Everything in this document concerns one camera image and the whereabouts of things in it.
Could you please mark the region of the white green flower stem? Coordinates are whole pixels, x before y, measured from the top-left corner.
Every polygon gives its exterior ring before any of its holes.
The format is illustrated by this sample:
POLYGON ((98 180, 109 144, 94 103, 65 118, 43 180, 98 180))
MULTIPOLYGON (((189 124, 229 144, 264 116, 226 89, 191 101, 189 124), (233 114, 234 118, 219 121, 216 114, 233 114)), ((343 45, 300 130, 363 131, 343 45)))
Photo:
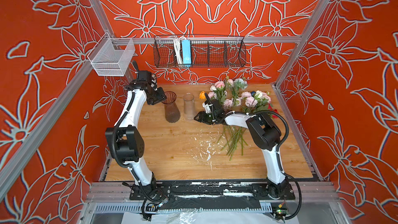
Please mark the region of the white green flower stem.
POLYGON ((227 79, 226 87, 232 93, 233 106, 240 106, 239 92, 248 87, 247 82, 243 78, 227 79))

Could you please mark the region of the pink rose stem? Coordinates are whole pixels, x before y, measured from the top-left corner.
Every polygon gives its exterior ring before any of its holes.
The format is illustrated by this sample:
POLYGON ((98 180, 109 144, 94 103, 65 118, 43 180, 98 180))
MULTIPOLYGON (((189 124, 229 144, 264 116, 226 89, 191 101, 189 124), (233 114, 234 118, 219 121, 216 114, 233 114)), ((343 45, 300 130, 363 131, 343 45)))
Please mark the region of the pink rose stem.
POLYGON ((227 99, 227 90, 226 85, 223 81, 218 81, 215 83, 216 87, 216 96, 221 105, 224 104, 225 100, 227 99))

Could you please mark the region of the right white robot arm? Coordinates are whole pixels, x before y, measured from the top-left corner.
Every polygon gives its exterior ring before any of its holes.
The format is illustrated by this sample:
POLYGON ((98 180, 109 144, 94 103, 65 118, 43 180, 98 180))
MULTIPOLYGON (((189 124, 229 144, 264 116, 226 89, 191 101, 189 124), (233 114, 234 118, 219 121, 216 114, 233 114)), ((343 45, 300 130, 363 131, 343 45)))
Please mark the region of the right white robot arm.
POLYGON ((272 199, 281 198, 288 190, 289 178, 282 164, 280 147, 289 136, 289 125, 278 112, 270 107, 261 109, 260 98, 245 97, 244 111, 227 111, 210 93, 204 93, 204 110, 194 120, 208 125, 223 125, 222 136, 227 142, 231 156, 238 144, 246 144, 243 135, 251 135, 254 144, 261 150, 266 164, 267 193, 272 199))

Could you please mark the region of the pink peony stem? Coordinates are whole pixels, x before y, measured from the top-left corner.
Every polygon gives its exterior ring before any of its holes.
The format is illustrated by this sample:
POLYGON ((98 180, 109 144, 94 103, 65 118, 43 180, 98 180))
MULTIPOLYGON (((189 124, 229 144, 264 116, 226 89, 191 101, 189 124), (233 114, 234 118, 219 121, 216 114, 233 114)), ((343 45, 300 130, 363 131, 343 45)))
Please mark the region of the pink peony stem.
MULTIPOLYGON (((243 92, 239 98, 234 99, 234 103, 239 103, 238 106, 241 107, 241 110, 244 113, 252 113, 258 104, 258 100, 252 96, 250 92, 243 92)), ((224 134, 226 138, 226 144, 223 146, 223 149, 226 150, 226 155, 229 157, 231 161, 235 152, 240 149, 240 155, 244 154, 244 148, 248 146, 247 142, 244 139, 246 128, 239 127, 236 125, 228 125, 224 129, 224 134)))

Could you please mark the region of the dark smoked glass vase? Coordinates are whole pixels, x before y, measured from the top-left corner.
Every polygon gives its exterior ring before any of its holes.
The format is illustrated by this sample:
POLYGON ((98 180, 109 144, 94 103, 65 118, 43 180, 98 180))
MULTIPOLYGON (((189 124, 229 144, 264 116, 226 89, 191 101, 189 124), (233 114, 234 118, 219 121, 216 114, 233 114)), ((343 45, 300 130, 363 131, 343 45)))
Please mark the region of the dark smoked glass vase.
POLYGON ((166 91, 165 99, 162 101, 165 111, 165 119, 169 123, 175 123, 180 119, 180 111, 176 105, 177 95, 175 92, 166 91))

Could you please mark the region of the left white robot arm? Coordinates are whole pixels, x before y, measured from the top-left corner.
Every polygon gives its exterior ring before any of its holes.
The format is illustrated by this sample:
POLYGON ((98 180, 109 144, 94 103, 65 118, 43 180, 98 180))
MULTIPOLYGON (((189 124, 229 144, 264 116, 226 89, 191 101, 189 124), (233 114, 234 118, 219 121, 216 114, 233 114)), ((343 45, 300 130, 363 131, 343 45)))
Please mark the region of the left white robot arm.
POLYGON ((135 185, 145 192, 156 189, 156 180, 144 159, 145 142, 138 130, 138 122, 144 104, 156 105, 167 96, 163 88, 158 87, 155 74, 140 70, 136 61, 132 64, 136 78, 125 86, 126 103, 115 125, 106 129, 105 137, 111 157, 119 167, 130 171, 135 185))

